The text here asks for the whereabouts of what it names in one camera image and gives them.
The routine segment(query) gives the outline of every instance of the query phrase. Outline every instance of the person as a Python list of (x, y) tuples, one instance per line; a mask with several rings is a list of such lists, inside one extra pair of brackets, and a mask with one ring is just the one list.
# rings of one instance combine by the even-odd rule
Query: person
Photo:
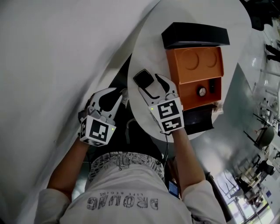
[(182, 199), (168, 192), (162, 155), (135, 119), (127, 124), (130, 144), (126, 144), (127, 100), (123, 94), (110, 142), (94, 154), (85, 192), (71, 201), (89, 146), (77, 138), (39, 194), (35, 224), (225, 224), (184, 129), (172, 132)]
[(266, 58), (268, 60), (278, 61), (280, 62), (280, 51), (276, 48), (266, 44), (266, 50), (274, 55), (267, 55)]

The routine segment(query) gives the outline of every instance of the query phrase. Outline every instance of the white cloth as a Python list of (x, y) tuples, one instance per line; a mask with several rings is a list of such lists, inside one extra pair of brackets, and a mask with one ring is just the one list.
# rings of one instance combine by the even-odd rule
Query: white cloth
[(72, 203), (61, 192), (42, 190), (35, 224), (225, 223), (207, 181), (171, 195), (159, 175), (144, 164), (102, 169)]

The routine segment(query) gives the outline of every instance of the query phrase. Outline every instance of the white table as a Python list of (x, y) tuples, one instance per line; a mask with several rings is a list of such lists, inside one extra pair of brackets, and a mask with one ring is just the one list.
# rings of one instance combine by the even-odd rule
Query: white table
[[(162, 141), (166, 141), (165, 135), (160, 133), (159, 127), (149, 114), (148, 106), (133, 77), (145, 68), (151, 74), (158, 73), (170, 78), (161, 33), (172, 22), (200, 23), (227, 29), (231, 45), (222, 47), (222, 102), (226, 98), (245, 41), (252, 30), (247, 11), (239, 0), (161, 0), (150, 12), (133, 49), (127, 85), (135, 119), (148, 134)], [(213, 122), (217, 116), (212, 115)], [(189, 138), (196, 138), (200, 134), (202, 132), (190, 135)], [(168, 137), (168, 141), (173, 142), (172, 136)]]

